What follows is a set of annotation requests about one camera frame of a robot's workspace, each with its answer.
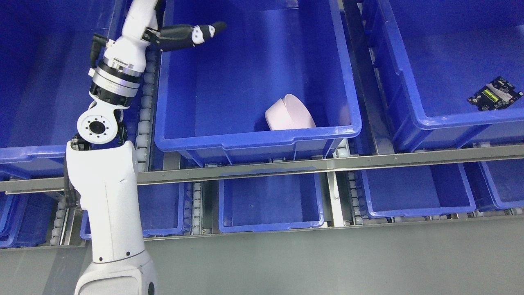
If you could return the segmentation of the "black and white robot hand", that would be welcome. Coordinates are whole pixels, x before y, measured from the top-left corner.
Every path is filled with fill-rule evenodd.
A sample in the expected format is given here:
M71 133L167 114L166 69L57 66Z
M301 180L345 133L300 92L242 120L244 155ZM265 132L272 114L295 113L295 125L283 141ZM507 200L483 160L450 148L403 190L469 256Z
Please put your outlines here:
M153 48L162 52L193 48L213 39L227 28L225 22L211 25L177 24L159 28L157 0L133 0L124 21L122 39L136 46Z

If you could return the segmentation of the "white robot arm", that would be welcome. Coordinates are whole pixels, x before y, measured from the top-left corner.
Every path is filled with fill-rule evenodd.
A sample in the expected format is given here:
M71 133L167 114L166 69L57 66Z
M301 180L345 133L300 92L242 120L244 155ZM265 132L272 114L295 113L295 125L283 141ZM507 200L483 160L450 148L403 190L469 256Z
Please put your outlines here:
M88 213L92 245L92 263L78 279L76 295L159 294L143 240L136 149L123 123L146 69L147 31L158 28L156 6L156 0L134 0L118 39L93 38L93 102L79 116L65 153L64 177Z

